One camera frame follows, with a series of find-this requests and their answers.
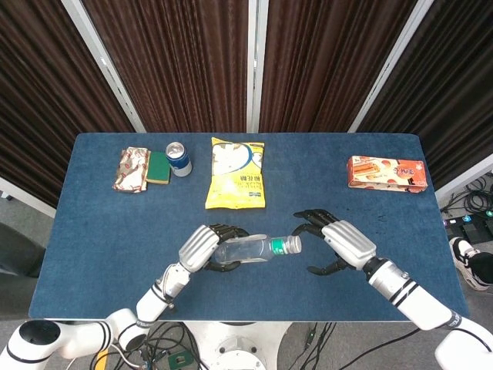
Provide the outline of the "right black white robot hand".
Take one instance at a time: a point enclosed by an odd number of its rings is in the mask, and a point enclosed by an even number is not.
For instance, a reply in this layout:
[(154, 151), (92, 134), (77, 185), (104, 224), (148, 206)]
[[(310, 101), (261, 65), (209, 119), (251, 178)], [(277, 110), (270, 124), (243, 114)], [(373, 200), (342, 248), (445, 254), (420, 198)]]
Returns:
[(353, 224), (339, 220), (327, 210), (302, 210), (293, 215), (307, 222), (296, 227), (292, 236), (308, 232), (324, 240), (337, 256), (337, 260), (326, 267), (307, 267), (311, 274), (327, 276), (346, 268), (362, 271), (364, 265), (376, 257), (375, 243)]

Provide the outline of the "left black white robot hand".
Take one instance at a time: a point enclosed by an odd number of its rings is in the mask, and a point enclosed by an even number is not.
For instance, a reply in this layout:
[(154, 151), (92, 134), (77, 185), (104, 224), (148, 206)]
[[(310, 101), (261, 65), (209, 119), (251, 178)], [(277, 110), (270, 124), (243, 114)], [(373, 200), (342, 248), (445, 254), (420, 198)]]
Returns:
[(190, 273), (203, 269), (225, 241), (249, 234), (240, 227), (226, 224), (199, 226), (179, 249), (179, 263)]

